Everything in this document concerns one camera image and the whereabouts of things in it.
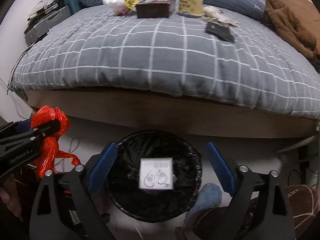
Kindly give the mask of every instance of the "white box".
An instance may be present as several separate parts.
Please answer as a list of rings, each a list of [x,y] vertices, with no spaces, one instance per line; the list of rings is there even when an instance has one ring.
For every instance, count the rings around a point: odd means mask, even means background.
[[[173,189],[172,158],[141,158],[139,188]]]

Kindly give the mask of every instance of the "black trash bag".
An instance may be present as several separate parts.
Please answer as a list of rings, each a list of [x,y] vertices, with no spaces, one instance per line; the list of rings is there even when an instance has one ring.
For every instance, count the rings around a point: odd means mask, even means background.
[[[172,158],[173,190],[139,189],[140,158]],[[133,133],[118,142],[118,157],[106,187],[125,214],[149,223],[163,222],[189,211],[201,184],[201,156],[184,139],[157,130]]]

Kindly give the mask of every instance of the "orange-red plastic bag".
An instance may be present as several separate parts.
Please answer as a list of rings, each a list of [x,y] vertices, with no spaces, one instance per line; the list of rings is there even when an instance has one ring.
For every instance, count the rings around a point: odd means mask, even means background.
[[[58,119],[60,121],[60,130],[51,137],[44,139],[40,147],[41,156],[34,161],[34,164],[37,167],[36,172],[40,178],[43,178],[47,170],[53,170],[54,173],[57,173],[54,167],[55,158],[72,158],[71,164],[75,166],[81,164],[76,155],[59,150],[58,140],[60,136],[68,130],[71,124],[65,113],[62,112],[58,107],[41,107],[41,109],[32,117],[31,128],[54,119]]]

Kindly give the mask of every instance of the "wooden bed frame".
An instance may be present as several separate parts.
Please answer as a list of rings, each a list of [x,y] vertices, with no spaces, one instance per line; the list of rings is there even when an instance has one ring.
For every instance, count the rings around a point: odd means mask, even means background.
[[[242,138],[314,135],[316,120],[271,114],[216,101],[116,88],[25,91],[31,107],[58,106],[67,115],[139,129]]]

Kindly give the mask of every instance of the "brown coat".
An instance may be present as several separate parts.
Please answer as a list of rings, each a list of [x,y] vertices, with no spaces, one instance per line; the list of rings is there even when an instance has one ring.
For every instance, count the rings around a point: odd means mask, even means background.
[[[278,35],[308,60],[320,59],[316,37],[301,25],[295,14],[280,0],[267,0],[266,12]]]

